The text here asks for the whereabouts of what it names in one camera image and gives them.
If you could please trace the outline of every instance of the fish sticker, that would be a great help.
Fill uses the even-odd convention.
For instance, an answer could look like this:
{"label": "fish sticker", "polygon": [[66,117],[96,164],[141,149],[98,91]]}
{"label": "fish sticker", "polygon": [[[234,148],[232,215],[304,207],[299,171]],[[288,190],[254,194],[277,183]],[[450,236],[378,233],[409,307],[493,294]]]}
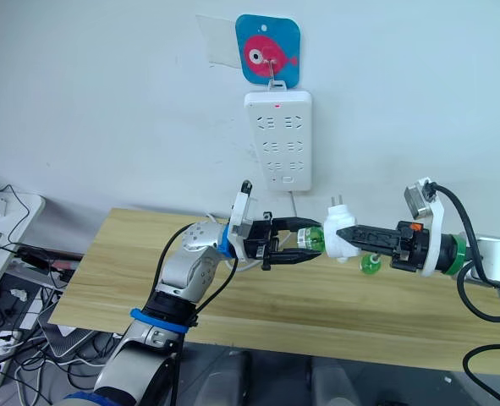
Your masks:
{"label": "fish sticker", "polygon": [[300,29],[291,19],[242,14],[234,24],[244,77],[256,85],[274,80],[288,89],[299,83]]}
{"label": "fish sticker", "polygon": [[274,74],[278,74],[287,63],[296,66],[299,62],[296,56],[288,58],[282,48],[268,36],[248,38],[244,45],[244,57],[254,74],[266,78],[270,77],[270,62]]}

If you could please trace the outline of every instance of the white robotic arm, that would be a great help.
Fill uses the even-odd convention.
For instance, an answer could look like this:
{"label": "white robotic arm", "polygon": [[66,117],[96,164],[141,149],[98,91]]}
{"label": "white robotic arm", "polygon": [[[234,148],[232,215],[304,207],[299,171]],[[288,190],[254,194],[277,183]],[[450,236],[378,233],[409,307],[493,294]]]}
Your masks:
{"label": "white robotic arm", "polygon": [[270,212],[256,221],[251,217],[250,192],[251,183],[244,181],[228,224],[197,222],[184,230],[180,247],[165,263],[146,305],[131,310],[134,320],[99,375],[93,393],[77,392],[58,406],[159,404],[177,383],[184,335],[196,325],[203,307],[196,308],[196,304],[210,287],[220,261],[259,259],[263,269],[270,269],[274,264],[294,264],[321,254],[306,249],[278,251],[278,231],[294,232],[320,224],[298,217],[272,218]]}

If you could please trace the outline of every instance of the white wall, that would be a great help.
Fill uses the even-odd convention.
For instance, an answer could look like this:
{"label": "white wall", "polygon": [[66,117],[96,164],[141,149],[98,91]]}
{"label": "white wall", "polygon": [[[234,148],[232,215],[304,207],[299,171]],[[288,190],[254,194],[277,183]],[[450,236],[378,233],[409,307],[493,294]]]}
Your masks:
{"label": "white wall", "polygon": [[245,178],[290,214],[261,180],[254,87],[206,61],[195,20],[244,13],[301,29],[316,164],[300,215],[342,193],[360,222],[394,227],[429,175],[500,235],[500,0],[0,0],[0,185],[48,199],[31,243],[85,251],[113,206],[227,213]]}

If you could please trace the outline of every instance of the blue ring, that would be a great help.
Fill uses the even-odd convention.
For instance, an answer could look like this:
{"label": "blue ring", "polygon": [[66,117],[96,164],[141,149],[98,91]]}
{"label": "blue ring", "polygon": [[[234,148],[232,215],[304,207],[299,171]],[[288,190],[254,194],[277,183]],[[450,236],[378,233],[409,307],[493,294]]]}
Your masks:
{"label": "blue ring", "polygon": [[170,332],[179,332],[185,334],[190,329],[189,327],[182,326],[181,324],[169,323],[168,321],[159,320],[154,317],[150,317],[149,315],[143,315],[139,309],[132,309],[129,314],[131,315],[131,317],[138,321],[150,324],[151,326],[164,328],[165,330],[169,330]]}
{"label": "blue ring", "polygon": [[77,392],[71,395],[67,395],[64,399],[83,399],[95,404],[99,404],[100,406],[120,406],[119,403],[116,403],[111,399],[104,398],[97,393]]}
{"label": "blue ring", "polygon": [[228,258],[233,258],[231,253],[229,252],[229,240],[228,240],[228,230],[229,230],[229,225],[228,223],[225,224],[225,228],[223,229],[222,233],[222,242],[218,245],[217,250],[227,256]]}

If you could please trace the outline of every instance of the wooden table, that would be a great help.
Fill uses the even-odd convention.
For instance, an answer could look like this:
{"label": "wooden table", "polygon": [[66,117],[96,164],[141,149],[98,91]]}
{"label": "wooden table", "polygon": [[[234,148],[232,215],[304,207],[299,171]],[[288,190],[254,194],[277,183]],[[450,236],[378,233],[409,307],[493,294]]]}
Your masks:
{"label": "wooden table", "polygon": [[[113,209],[51,322],[123,332],[129,311],[146,301],[163,245],[196,220]],[[358,267],[358,259],[339,264],[322,255],[269,272],[241,272],[187,339],[440,370],[462,370],[468,350],[500,343],[500,324],[465,309],[450,278],[423,278],[388,266],[367,276]],[[208,293],[227,275],[220,265]],[[469,293],[483,310],[500,314],[493,289],[469,286]],[[473,371],[500,374],[500,351],[478,355],[471,365]]]}

